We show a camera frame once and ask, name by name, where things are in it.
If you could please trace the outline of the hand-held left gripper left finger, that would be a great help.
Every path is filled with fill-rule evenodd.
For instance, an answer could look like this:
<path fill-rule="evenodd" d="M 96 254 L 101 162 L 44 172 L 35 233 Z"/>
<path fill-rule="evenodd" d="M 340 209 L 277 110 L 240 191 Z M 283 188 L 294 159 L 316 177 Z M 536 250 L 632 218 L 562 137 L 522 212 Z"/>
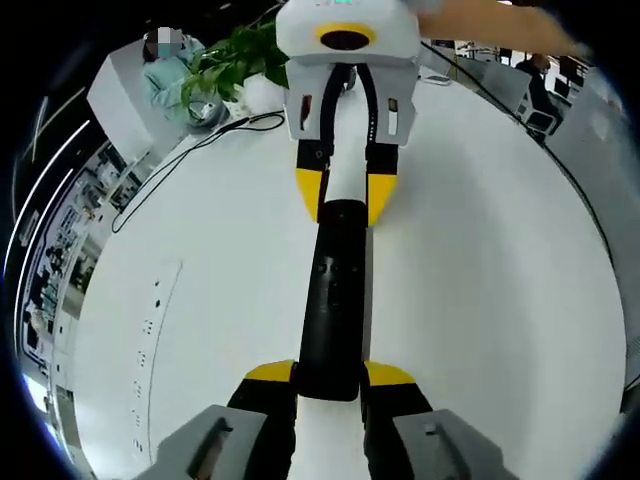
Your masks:
<path fill-rule="evenodd" d="M 296 362 L 249 371 L 225 405 L 211 405 L 160 442 L 139 479 L 285 479 L 295 450 Z"/>

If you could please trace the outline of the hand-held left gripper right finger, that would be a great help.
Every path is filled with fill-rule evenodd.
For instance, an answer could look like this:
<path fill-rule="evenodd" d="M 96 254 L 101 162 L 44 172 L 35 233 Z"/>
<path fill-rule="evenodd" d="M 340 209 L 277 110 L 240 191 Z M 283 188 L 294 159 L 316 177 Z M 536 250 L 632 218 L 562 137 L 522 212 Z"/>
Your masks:
<path fill-rule="evenodd" d="M 488 437 L 435 410 L 406 371 L 366 361 L 361 382 L 364 454 L 373 479 L 514 479 Z"/>

